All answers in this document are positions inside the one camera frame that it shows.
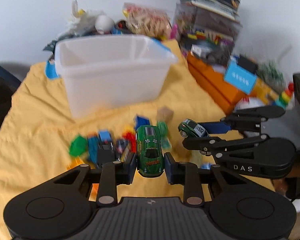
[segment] yellow blanket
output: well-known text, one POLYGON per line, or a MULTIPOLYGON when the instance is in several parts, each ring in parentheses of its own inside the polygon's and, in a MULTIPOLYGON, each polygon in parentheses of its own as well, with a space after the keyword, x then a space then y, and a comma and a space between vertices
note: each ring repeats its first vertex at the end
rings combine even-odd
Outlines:
MULTIPOLYGON (((77 120, 71 117, 62 79, 48 80, 44 74, 44 63, 31 67, 12 98, 12 108, 0 130, 0 240, 10 239, 2 217, 7 202, 21 192, 65 172, 71 162, 69 144, 78 133, 86 135, 109 129, 115 137, 120 137, 125 125, 133 125, 136 114, 147 116, 155 123, 157 109, 168 106, 175 112, 168 127, 170 141, 176 149, 181 140, 177 127, 182 120, 190 118, 209 122, 224 116, 189 73, 178 44, 169 41, 165 45, 178 56, 179 62, 171 66, 160 96, 155 101, 102 111, 77 120)), ((238 137, 236 132, 224 136, 226 139, 238 137)), ((189 159, 188 155, 175 151, 173 156, 176 161, 189 159)), ((267 179, 253 180, 272 188, 267 179)), ((136 173, 132 185, 118 186, 118 197, 182 197, 182 191, 181 185, 168 185, 164 174, 159 178, 145 179, 136 173)))

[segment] storage container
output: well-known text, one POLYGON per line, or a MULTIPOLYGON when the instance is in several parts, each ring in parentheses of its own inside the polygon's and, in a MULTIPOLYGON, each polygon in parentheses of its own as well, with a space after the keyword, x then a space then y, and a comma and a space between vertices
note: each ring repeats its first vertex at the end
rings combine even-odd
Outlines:
POLYGON ((155 99, 178 58, 141 35, 97 35, 58 42, 56 71, 73 117, 155 99))

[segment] toy car wheel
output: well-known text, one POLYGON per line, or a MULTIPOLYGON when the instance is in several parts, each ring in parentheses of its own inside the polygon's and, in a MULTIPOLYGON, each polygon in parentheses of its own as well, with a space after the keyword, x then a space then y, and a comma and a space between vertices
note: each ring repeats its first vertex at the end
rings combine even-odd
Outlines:
POLYGON ((181 134, 181 136, 184 137, 184 138, 187 138, 187 137, 188 137, 187 133, 184 132, 184 131, 180 131, 180 134, 181 134))

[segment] green and white toy car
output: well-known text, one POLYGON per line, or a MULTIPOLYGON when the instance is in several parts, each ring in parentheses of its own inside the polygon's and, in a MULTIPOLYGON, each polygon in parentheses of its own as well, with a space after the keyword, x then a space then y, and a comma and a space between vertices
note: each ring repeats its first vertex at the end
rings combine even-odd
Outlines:
POLYGON ((209 136, 205 128, 191 119, 185 119, 178 126, 178 130, 182 137, 206 137, 209 136))
POLYGON ((163 173, 164 158, 157 126, 142 125, 137 134, 137 169, 143 177, 159 177, 163 173))

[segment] plastic bag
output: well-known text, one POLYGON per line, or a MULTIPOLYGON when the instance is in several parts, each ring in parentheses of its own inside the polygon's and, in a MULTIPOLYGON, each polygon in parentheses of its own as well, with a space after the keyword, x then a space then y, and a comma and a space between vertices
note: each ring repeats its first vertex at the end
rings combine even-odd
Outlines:
POLYGON ((146 6, 125 3, 123 14, 127 27, 135 34, 142 34, 160 40, 170 38, 171 24, 166 12, 146 6))

